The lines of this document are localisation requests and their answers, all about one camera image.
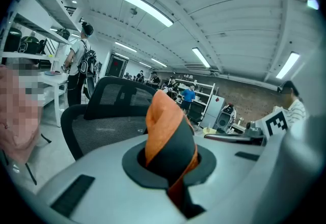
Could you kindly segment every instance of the person in striped shirt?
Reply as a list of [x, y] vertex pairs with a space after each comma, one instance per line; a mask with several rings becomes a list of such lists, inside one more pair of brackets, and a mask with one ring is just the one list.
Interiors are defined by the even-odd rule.
[[282, 95], [283, 107], [287, 109], [288, 127], [307, 117], [305, 106], [299, 97], [299, 92], [291, 81], [286, 81], [282, 86], [278, 87], [278, 92]]

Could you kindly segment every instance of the striped shirt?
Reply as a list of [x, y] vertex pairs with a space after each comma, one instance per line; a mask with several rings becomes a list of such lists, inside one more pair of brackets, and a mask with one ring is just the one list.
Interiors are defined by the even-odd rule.
[[295, 100], [289, 107], [289, 110], [286, 113], [286, 117], [289, 127], [291, 127], [296, 121], [304, 120], [307, 117], [304, 104], [302, 104], [298, 99]]

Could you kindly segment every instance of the ceiling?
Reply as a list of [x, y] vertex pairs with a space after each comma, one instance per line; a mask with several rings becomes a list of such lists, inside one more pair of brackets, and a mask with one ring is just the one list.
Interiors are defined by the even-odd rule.
[[76, 1], [96, 38], [136, 49], [113, 45], [133, 60], [187, 72], [185, 64], [201, 64], [192, 52], [198, 47], [212, 71], [274, 85], [290, 53], [301, 57], [284, 79], [318, 47], [323, 32], [317, 12], [298, 0], [146, 0], [174, 21], [171, 27], [141, 9], [133, 15], [134, 6], [124, 0]]

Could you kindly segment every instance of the ceiling light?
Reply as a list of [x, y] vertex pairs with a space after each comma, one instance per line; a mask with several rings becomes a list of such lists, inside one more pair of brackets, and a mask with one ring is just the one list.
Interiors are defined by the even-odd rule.
[[133, 51], [133, 52], [137, 52], [136, 50], [134, 50], [134, 49], [132, 49], [132, 48], [130, 48], [130, 47], [127, 47], [127, 46], [125, 46], [125, 45], [123, 45], [123, 44], [121, 44], [121, 43], [119, 43], [119, 42], [115, 42], [117, 45], [119, 45], [119, 46], [122, 46], [122, 47], [124, 47], [124, 48], [127, 48], [127, 49], [129, 49], [129, 50], [131, 50], [131, 51]]
[[150, 67], [150, 68], [152, 68], [151, 66], [146, 65], [146, 64], [144, 64], [144, 63], [142, 63], [142, 62], [139, 62], [139, 63], [141, 63], [142, 65], [144, 65], [144, 66], [146, 66], [146, 67]]
[[135, 5], [136, 7], [142, 9], [143, 11], [146, 11], [148, 14], [152, 15], [154, 18], [162, 22], [165, 26], [169, 27], [173, 25], [173, 21], [171, 19], [169, 19], [165, 14], [163, 14], [161, 11], [159, 11], [157, 8], [155, 8], [153, 5], [149, 4], [148, 2], [144, 0], [125, 0], [125, 1]]
[[200, 59], [200, 61], [204, 64], [205, 67], [210, 67], [209, 63], [205, 60], [204, 56], [199, 52], [199, 49], [197, 47], [193, 48], [193, 52]]
[[285, 63], [284, 67], [281, 69], [280, 73], [276, 76], [276, 78], [282, 79], [286, 75], [286, 73], [289, 72], [291, 67], [293, 67], [299, 57], [300, 55], [298, 53], [292, 52], [289, 59]]
[[164, 65], [164, 64], [162, 64], [161, 62], [159, 62], [159, 61], [157, 61], [157, 60], [155, 60], [155, 59], [151, 59], [152, 61], [155, 61], [155, 62], [157, 62], [157, 63], [159, 63], [160, 65], [162, 65], [162, 66], [164, 66], [164, 67], [167, 67], [166, 65]]
[[314, 10], [319, 9], [319, 4], [317, 0], [307, 0], [307, 6]]
[[123, 58], [125, 58], [125, 59], [129, 59], [128, 57], [125, 57], [124, 55], [122, 55], [122, 54], [119, 54], [119, 53], [116, 53], [117, 55], [119, 55], [119, 56], [121, 56], [121, 57], [123, 57]]

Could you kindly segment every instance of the brick wall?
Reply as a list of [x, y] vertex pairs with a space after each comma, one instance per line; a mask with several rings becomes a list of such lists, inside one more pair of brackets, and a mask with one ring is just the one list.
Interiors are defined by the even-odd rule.
[[[172, 73], [158, 73], [159, 78], [166, 79]], [[194, 75], [193, 80], [219, 88], [217, 95], [224, 97], [226, 103], [233, 103], [237, 112], [237, 119], [243, 117], [244, 122], [256, 121], [273, 111], [275, 105], [281, 106], [277, 92], [246, 83], [235, 82], [217, 77]]]

